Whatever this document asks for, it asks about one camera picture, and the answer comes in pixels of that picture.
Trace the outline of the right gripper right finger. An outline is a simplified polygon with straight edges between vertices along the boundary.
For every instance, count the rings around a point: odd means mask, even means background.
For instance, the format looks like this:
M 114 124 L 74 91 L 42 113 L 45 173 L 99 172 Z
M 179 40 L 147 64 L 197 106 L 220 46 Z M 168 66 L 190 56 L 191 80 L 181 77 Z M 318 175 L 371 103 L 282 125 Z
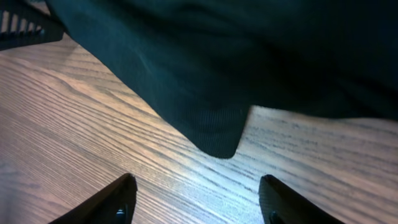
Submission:
M 343 224 L 269 174 L 261 177 L 259 204 L 266 224 Z

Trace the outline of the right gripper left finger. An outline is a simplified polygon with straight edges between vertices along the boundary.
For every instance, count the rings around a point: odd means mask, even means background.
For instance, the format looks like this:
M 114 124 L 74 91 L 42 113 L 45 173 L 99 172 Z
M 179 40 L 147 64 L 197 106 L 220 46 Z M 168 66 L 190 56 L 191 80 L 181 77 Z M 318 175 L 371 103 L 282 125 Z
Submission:
M 50 224 L 131 224 L 137 183 L 126 173 Z

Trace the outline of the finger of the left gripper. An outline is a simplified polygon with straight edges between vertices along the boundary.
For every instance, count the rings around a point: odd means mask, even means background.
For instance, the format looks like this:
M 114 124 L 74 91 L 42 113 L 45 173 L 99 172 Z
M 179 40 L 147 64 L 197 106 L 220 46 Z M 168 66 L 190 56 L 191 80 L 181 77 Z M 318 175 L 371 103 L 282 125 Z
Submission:
M 62 40 L 64 28 L 35 1 L 1 0 L 1 50 Z

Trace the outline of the black knit garment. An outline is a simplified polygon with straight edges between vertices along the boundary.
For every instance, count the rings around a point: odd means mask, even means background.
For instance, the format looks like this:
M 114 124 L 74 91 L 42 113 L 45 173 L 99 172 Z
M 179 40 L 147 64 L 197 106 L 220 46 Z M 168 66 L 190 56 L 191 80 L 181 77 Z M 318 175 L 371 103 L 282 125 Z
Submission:
M 396 0 L 50 0 L 67 34 L 199 150 L 252 106 L 397 119 Z

